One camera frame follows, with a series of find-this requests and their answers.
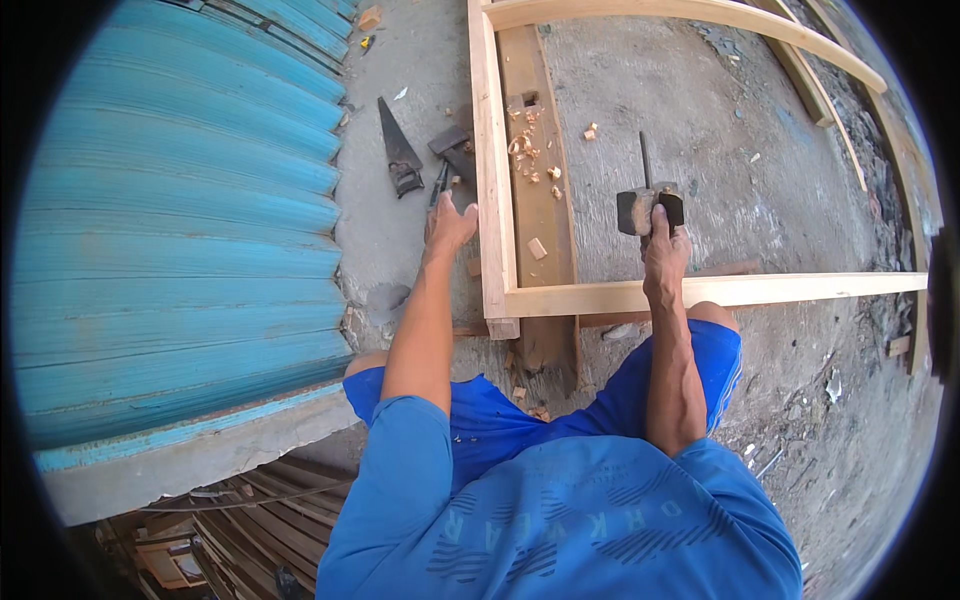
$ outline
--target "blue shorts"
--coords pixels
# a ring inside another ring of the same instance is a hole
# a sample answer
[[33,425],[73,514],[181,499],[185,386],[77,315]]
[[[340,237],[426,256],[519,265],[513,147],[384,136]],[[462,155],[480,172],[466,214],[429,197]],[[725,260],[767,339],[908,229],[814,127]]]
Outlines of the blue shorts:
[[[707,432],[730,404],[740,378],[740,335],[722,325],[688,319],[693,357],[707,399]],[[627,356],[587,408],[546,423],[525,414],[483,374],[450,384],[450,439],[453,441],[451,495],[494,465],[524,449],[567,436],[645,438],[647,392],[653,363],[653,337]],[[370,426],[380,401],[383,367],[344,379],[344,391],[357,417]]]

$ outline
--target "person's left hand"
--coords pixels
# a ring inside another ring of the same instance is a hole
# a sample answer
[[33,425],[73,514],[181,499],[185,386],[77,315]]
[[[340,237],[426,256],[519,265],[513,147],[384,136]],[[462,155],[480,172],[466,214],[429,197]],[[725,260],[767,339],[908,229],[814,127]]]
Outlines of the person's left hand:
[[437,199],[437,205],[426,217],[426,228],[423,231],[423,263],[433,258],[453,258],[453,255],[473,237],[477,230],[477,204],[471,204],[460,216],[453,205],[453,196],[450,191],[443,192]]

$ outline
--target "forearm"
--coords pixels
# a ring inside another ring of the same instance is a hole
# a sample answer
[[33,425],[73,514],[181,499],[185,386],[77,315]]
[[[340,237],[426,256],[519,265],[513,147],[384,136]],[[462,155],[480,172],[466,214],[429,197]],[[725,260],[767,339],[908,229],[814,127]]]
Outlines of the forearm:
[[674,456],[707,435],[704,387],[693,361],[683,300],[651,300],[654,355],[647,397],[647,441]]
[[452,266],[452,253],[424,259],[390,347],[381,400],[420,396],[450,416]]

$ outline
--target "shirt sleeve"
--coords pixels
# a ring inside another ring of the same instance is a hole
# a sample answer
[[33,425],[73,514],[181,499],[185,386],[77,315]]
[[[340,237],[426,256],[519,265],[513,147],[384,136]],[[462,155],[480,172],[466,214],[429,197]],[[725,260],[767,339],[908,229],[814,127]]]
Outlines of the shirt sleeve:
[[388,554],[426,531],[449,502],[452,480],[444,411],[417,396],[377,404],[360,472],[317,570],[324,595],[349,597]]
[[763,550],[784,589],[800,597],[803,574],[800,557],[777,508],[763,486],[740,458],[713,440],[703,438],[674,457],[677,465],[693,477],[739,524],[753,544]]

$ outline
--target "concrete ledge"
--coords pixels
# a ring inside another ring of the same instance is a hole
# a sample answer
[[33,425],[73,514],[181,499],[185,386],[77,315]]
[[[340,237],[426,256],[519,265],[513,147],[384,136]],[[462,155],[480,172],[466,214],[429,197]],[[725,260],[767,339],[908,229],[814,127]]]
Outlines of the concrete ledge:
[[36,452],[65,526],[115,516],[276,460],[358,422],[338,382],[130,436]]

